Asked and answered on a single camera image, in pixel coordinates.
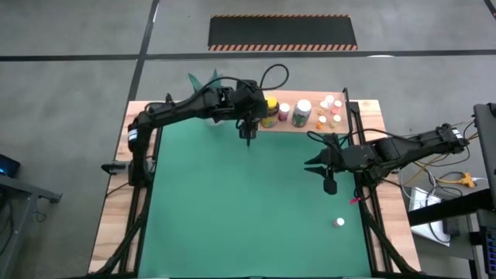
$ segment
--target pink object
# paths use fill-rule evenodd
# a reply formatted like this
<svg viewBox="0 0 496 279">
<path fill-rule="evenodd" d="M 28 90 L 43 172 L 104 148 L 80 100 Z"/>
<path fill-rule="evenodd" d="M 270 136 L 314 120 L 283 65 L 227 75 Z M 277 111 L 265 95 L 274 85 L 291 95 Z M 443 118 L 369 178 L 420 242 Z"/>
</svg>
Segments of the pink object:
<svg viewBox="0 0 496 279">
<path fill-rule="evenodd" d="M 331 113 L 334 115 L 338 114 L 339 109 L 341 109 L 342 106 L 343 106 L 343 103 L 340 100 L 334 101 L 334 105 L 332 106 Z"/>
<path fill-rule="evenodd" d="M 279 105 L 279 121 L 288 120 L 290 106 L 286 103 L 282 103 Z"/>
</svg>

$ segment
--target yellow jar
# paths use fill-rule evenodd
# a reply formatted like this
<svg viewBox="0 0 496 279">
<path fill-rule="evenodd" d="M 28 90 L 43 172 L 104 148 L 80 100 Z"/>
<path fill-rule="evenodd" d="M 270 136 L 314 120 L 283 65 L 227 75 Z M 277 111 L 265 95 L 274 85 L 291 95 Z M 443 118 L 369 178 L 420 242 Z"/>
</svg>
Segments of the yellow jar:
<svg viewBox="0 0 496 279">
<path fill-rule="evenodd" d="M 277 98 L 266 97 L 268 107 L 268 116 L 262 119 L 261 124 L 265 128 L 272 128 L 277 123 L 277 114 L 279 113 L 279 103 L 277 103 Z"/>
</svg>

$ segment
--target orange striped border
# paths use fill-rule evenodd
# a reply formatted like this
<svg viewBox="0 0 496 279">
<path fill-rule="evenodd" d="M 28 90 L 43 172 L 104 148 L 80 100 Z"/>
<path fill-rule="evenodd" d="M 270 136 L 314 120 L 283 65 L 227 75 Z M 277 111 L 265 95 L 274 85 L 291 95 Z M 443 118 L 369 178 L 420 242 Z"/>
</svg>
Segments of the orange striped border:
<svg viewBox="0 0 496 279">
<path fill-rule="evenodd" d="M 278 44 L 278 45 L 211 45 L 208 51 L 354 51 L 352 44 Z"/>
<path fill-rule="evenodd" d="M 254 14 L 254 15 L 212 15 L 210 18 L 220 18 L 220 17 L 350 17 L 345 14 L 337 14 L 337 15 L 319 15 L 319 14 L 310 14 L 310 15 L 265 15 L 265 14 Z"/>
</svg>

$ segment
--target black hazard mat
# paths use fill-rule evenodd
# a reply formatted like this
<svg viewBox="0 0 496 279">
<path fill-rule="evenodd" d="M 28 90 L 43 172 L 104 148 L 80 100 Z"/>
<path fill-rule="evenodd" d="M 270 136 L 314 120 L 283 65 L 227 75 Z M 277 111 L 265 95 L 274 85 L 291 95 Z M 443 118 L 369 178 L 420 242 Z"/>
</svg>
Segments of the black hazard mat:
<svg viewBox="0 0 496 279">
<path fill-rule="evenodd" d="M 348 15 L 214 15 L 208 50 L 357 50 L 357 40 Z"/>
</svg>

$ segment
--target wooden table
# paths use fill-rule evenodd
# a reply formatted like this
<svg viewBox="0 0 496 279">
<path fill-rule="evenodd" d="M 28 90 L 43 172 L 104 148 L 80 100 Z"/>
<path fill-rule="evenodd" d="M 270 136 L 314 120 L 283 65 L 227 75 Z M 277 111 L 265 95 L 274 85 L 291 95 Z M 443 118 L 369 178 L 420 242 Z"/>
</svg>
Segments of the wooden table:
<svg viewBox="0 0 496 279">
<path fill-rule="evenodd" d="M 314 108 L 324 99 L 327 95 L 334 95 L 337 99 L 343 99 L 343 94 L 341 92 L 310 92 L 310 91 L 269 91 L 265 92 L 266 95 L 276 96 L 279 102 L 287 102 L 294 106 L 296 101 L 301 98 L 306 98 L 311 101 Z M 384 120 L 381 114 L 381 108 L 379 106 L 378 100 L 356 100 L 360 107 L 360 113 L 363 123 L 363 128 L 375 128 L 379 130 L 385 130 Z M 131 153 L 127 147 L 127 126 L 134 120 L 134 118 L 141 112 L 148 102 L 130 102 L 127 108 L 126 117 L 122 125 L 122 133 L 119 140 L 119 145 L 117 148 L 117 154 L 115 155 L 116 160 L 129 161 L 132 158 Z M 344 107 L 340 110 L 339 114 L 343 117 L 342 122 L 330 129 L 325 126 L 324 129 L 320 130 L 321 133 L 348 133 L 346 110 Z M 307 129 L 315 130 L 315 125 L 317 122 L 317 116 L 312 117 L 308 121 Z M 289 124 L 286 129 L 298 129 L 294 128 Z M 384 134 L 377 132 L 365 132 L 365 137 L 367 140 L 375 140 L 384 137 Z M 150 141 L 150 146 L 155 144 L 154 136 Z M 390 175 L 389 180 L 398 181 L 395 175 Z M 112 176 L 109 184 L 108 190 L 117 188 L 127 182 L 127 174 L 118 174 Z M 124 188 L 112 193 L 105 200 L 105 204 L 102 211 L 102 217 L 100 219 L 100 226 L 98 227 L 98 234 L 95 240 L 95 247 L 93 249 L 93 254 L 91 255 L 91 262 L 88 268 L 88 272 L 95 272 L 115 251 L 122 238 L 124 237 L 126 231 L 126 223 L 129 214 L 129 205 L 133 195 L 133 188 L 130 186 L 125 186 Z M 388 239 L 392 242 L 397 251 L 406 259 L 410 266 L 414 267 L 416 270 L 420 270 L 420 263 L 415 249 L 415 244 L 412 238 L 412 232 L 410 231 L 410 225 L 408 223 L 408 216 L 405 210 L 405 205 L 401 197 L 401 189 L 388 184 L 382 183 L 380 187 L 377 187 L 377 196 L 379 199 L 379 204 L 381 207 L 381 214 L 384 222 L 384 230 L 387 234 Z M 138 212 L 141 209 L 141 202 L 138 206 Z M 133 244 L 130 249 L 128 267 L 132 270 L 134 264 L 134 256 L 136 254 L 137 237 L 136 234 Z M 384 269 L 384 262 L 382 261 L 381 246 L 373 236 L 374 251 L 377 258 L 378 270 Z"/>
</svg>

